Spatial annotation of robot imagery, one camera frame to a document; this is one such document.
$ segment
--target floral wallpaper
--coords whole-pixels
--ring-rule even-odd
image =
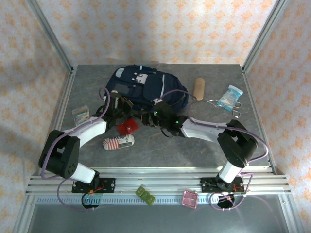
[[[38,0],[71,64],[243,64],[277,0]]]
[[[292,0],[247,74],[273,157],[311,232],[311,8]]]
[[[12,231],[68,74],[25,0],[0,4],[0,232]]]

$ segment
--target gray table surface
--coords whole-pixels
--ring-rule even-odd
[[[72,110],[87,105],[90,114],[94,114],[103,104],[98,96],[98,90],[105,86],[113,72],[122,65],[80,65],[77,68],[69,101],[67,104],[62,130],[75,126]],[[207,99],[219,99],[234,85],[244,94],[240,97],[242,116],[239,121],[251,132],[259,134],[253,108],[239,65],[149,65],[158,70],[177,76],[181,83],[193,93],[195,79],[205,79],[205,95]],[[189,100],[187,109],[192,103]],[[215,108],[206,102],[195,103],[191,116],[198,120],[209,122],[226,122],[235,119],[231,112],[223,108]],[[159,128],[142,125],[137,119],[139,130],[134,132],[135,144],[131,147],[107,151],[103,148],[105,138],[119,135],[115,128],[103,135],[97,136],[80,149],[79,162],[91,167],[169,167],[223,166],[226,158],[218,144],[196,138],[173,137],[166,138]],[[259,146],[253,156],[264,152]],[[268,166],[266,158],[253,162],[253,166]]]
[[[36,205],[29,233],[287,233],[278,195],[248,196],[236,210],[181,205],[106,205],[77,212]]]

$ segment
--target plastic packet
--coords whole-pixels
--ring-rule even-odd
[[[217,101],[217,104],[231,112],[242,94],[243,92],[240,89],[230,85],[226,93]]]
[[[89,119],[89,109],[85,105],[81,108],[72,110],[72,115],[76,126],[81,125]]]

